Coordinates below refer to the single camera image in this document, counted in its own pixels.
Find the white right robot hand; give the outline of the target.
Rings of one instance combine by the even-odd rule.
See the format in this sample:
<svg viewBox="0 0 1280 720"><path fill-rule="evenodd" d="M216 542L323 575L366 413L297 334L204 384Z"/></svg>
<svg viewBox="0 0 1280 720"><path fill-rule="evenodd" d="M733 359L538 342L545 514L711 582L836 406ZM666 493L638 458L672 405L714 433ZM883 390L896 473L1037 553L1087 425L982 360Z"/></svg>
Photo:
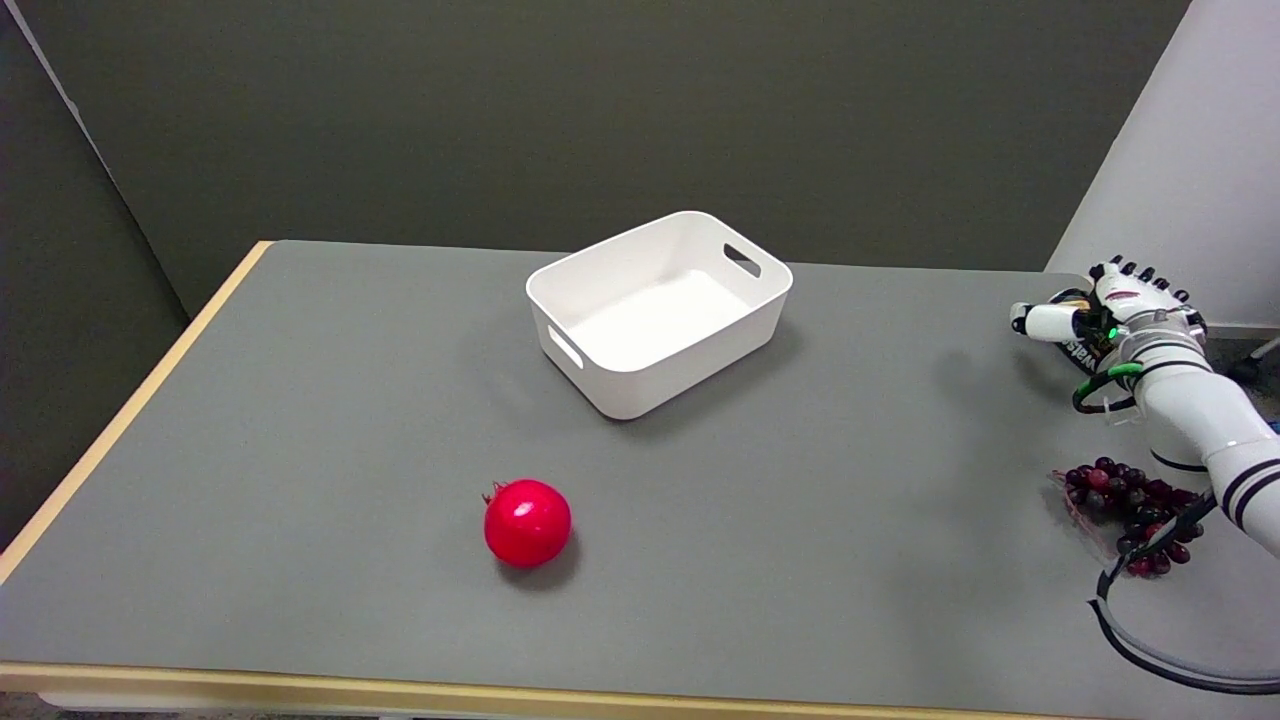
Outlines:
<svg viewBox="0 0 1280 720"><path fill-rule="evenodd" d="M1092 266L1088 278L1085 290L1068 288L1042 304L1015 302L1011 329L1057 346L1089 374L1137 363L1152 345L1185 346L1206 364L1207 325L1187 291L1121 255Z"/></svg>

